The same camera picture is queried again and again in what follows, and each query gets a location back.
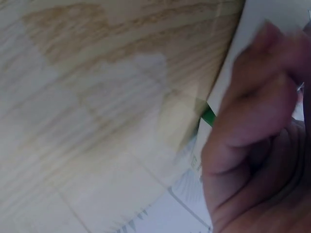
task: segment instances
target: skin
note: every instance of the skin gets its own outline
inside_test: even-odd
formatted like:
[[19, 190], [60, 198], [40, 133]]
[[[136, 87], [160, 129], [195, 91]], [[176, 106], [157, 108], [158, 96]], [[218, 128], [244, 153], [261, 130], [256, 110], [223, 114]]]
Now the skin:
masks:
[[[311, 233], [311, 25], [266, 22], [236, 59], [202, 151], [215, 233]], [[305, 123], [292, 119], [305, 82]]]

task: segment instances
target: green object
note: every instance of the green object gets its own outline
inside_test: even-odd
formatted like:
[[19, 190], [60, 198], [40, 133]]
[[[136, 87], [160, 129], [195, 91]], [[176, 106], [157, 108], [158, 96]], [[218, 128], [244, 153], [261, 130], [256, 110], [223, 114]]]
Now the green object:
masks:
[[214, 121], [216, 119], [216, 116], [213, 112], [213, 110], [209, 107], [202, 115], [202, 119], [209, 124], [211, 127], [213, 127]]

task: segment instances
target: finger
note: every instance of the finger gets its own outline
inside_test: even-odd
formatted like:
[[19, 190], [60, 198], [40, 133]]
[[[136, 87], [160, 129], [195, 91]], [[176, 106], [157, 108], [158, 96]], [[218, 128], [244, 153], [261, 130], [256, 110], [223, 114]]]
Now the finger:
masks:
[[257, 32], [251, 45], [237, 57], [235, 66], [245, 64], [245, 62], [249, 61], [254, 55], [268, 50], [283, 37], [284, 35], [275, 25], [266, 21]]
[[222, 173], [240, 164], [249, 145], [276, 134], [291, 121], [296, 101], [295, 83], [280, 73], [254, 95], [232, 104], [218, 116], [203, 150], [207, 168]]
[[202, 151], [202, 177], [210, 211], [248, 182], [251, 171], [245, 159], [249, 145], [283, 128], [291, 120], [296, 99], [294, 82], [280, 73], [256, 95], [233, 104], [217, 118]]
[[277, 26], [266, 21], [250, 45], [251, 51], [262, 53], [278, 43], [283, 37], [283, 33]]
[[[311, 36], [311, 22], [309, 22], [305, 26], [304, 32], [306, 33], [306, 35]], [[305, 125], [306, 125], [306, 132], [310, 140], [310, 134], [311, 134], [311, 122], [310, 122], [311, 121], [311, 83], [310, 82], [305, 82], [303, 108], [304, 108], [304, 119], [305, 119]]]
[[296, 83], [304, 82], [311, 74], [311, 41], [305, 34], [284, 38], [242, 67], [235, 67], [231, 85], [221, 106], [223, 111], [232, 101], [260, 88], [280, 70], [286, 71]]

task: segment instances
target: wooden table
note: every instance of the wooden table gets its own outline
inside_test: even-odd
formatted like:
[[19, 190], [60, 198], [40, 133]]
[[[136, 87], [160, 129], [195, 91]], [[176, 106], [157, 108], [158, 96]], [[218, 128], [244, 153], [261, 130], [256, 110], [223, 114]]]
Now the wooden table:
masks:
[[114, 232], [189, 167], [243, 0], [0, 0], [0, 232]]

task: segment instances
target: paper sheet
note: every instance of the paper sheet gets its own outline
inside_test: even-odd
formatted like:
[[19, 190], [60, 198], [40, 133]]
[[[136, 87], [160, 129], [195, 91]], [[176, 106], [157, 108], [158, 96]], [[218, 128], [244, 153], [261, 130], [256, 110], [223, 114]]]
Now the paper sheet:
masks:
[[311, 9], [310, 0], [248, 0], [246, 2], [228, 56], [207, 100], [216, 114], [229, 85], [235, 58], [250, 43], [262, 23], [265, 20], [270, 20], [282, 31], [290, 32], [297, 28], [303, 28], [310, 20], [309, 9]]

